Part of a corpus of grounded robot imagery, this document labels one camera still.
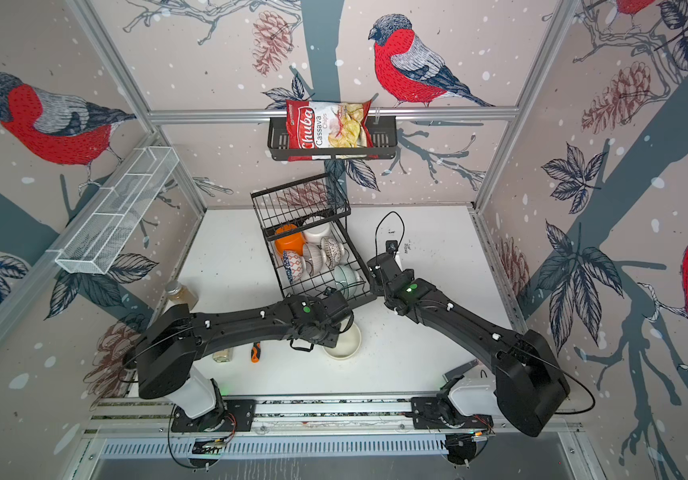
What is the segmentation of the white patterned bowl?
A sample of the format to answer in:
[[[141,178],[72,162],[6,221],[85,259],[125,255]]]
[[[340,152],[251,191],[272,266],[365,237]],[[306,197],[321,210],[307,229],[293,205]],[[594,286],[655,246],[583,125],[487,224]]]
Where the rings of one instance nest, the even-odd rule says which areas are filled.
[[[339,265],[342,260],[348,258],[348,252],[345,245],[332,236],[323,237],[320,240],[319,248],[323,256],[324,264],[328,269],[333,269],[335,266]]]

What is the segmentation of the cream ceramic bowl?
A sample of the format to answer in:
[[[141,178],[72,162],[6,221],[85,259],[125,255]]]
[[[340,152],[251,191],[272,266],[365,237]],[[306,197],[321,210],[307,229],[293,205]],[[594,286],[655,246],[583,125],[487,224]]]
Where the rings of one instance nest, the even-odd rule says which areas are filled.
[[[341,331],[334,347],[325,347],[324,352],[334,360],[346,360],[353,357],[362,344],[362,333],[356,323],[346,331]]]

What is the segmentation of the blue patterned bowl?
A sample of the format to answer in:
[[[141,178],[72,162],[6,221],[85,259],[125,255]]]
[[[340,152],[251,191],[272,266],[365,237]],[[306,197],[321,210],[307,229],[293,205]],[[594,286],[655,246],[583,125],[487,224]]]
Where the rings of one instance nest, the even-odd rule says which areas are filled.
[[[306,261],[296,251],[285,250],[282,253],[283,267],[290,284],[300,282],[306,273]]]

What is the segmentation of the orange plastic bowl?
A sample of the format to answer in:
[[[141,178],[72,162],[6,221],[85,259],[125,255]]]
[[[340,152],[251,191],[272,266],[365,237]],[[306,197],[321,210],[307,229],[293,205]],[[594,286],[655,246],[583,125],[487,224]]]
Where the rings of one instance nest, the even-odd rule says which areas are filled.
[[[283,225],[275,231],[275,235],[277,238],[274,240],[274,245],[280,256],[286,251],[294,252],[299,256],[303,255],[305,239],[296,225]]]

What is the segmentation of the light green ceramic bowl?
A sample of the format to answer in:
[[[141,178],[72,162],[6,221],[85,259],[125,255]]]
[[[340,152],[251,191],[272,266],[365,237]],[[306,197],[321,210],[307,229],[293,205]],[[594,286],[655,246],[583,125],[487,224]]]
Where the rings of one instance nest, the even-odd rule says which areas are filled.
[[[347,300],[353,299],[362,292],[364,282],[359,274],[348,265],[336,265],[332,269],[334,288],[340,291]]]

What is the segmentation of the white ceramic bowl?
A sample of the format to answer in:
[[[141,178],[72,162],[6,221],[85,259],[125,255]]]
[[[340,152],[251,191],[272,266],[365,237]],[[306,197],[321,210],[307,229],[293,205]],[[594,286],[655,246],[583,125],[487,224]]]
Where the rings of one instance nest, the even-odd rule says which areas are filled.
[[[317,218],[308,219],[304,225],[315,223]],[[305,242],[309,244],[319,245],[323,238],[329,237],[331,235],[331,225],[329,222],[322,223],[316,226],[310,226],[302,232]]]

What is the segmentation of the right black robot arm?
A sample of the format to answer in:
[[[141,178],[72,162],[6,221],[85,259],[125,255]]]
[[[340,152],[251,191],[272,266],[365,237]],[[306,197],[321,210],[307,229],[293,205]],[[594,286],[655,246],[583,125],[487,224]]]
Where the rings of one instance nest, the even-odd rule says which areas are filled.
[[[538,436],[570,394],[570,387],[546,339],[521,334],[463,308],[435,285],[403,270],[382,253],[367,267],[372,286],[387,309],[431,328],[470,352],[495,379],[497,406],[518,431]]]

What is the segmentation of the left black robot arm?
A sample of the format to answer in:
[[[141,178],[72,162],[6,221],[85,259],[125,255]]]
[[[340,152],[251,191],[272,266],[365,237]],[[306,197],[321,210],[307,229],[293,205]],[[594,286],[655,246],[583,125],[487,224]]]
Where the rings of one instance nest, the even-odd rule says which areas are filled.
[[[176,304],[141,334],[123,366],[137,372],[141,398],[157,399],[184,386],[193,364],[218,351],[263,341],[334,347],[353,323],[353,310],[338,291],[324,298],[292,295],[228,313],[192,312]]]

